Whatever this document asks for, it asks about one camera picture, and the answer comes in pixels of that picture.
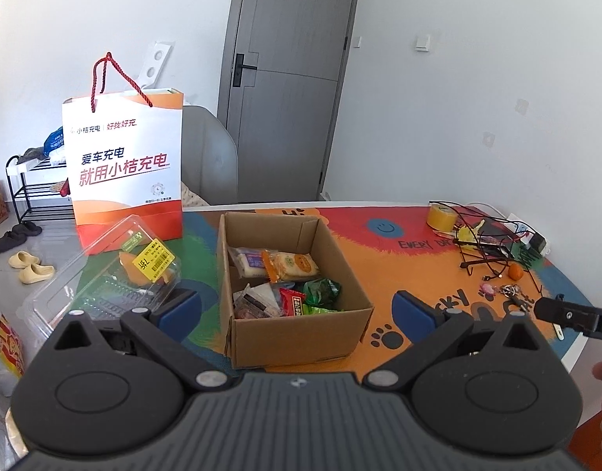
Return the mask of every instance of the yellow sticker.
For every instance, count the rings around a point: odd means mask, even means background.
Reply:
[[[135,257],[133,265],[155,283],[174,259],[175,256],[164,246],[164,243],[155,239]]]

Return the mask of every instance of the green plastic wrapper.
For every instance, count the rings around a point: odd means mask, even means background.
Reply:
[[[310,307],[303,303],[303,315],[316,315],[318,313],[336,313],[338,310],[327,310],[327,308]]]
[[[329,278],[308,281],[303,285],[303,294],[305,294],[305,304],[309,307],[331,310],[340,294],[340,284]]]

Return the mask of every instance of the shoe rack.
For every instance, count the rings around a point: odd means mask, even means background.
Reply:
[[[53,166],[50,159],[43,161],[34,159],[17,164],[19,158],[19,155],[10,157],[6,165],[9,193],[18,222],[73,220],[74,209],[72,203],[56,203],[56,201],[61,202],[69,199],[69,197],[55,199],[55,195],[58,195],[58,193],[51,191],[54,182],[30,184],[26,178],[27,174],[32,172],[65,168],[65,163]],[[17,191],[13,190],[13,184],[11,183],[14,177],[18,179],[17,183],[20,185]]]

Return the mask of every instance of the white cable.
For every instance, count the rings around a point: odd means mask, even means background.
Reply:
[[[469,207],[471,205],[484,205],[484,207],[488,207],[493,209],[493,211],[495,211],[497,214],[499,214],[503,219],[507,220],[508,218],[506,217],[506,215],[501,212],[499,209],[497,209],[496,207],[493,207],[492,205],[489,205],[487,203],[483,203],[481,201],[472,201],[470,203],[467,203],[466,206]]]

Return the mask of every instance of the small orange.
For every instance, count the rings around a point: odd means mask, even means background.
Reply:
[[[523,278],[523,267],[514,262],[508,268],[508,276],[510,276],[510,279],[513,279],[514,281],[519,281],[521,278]]]

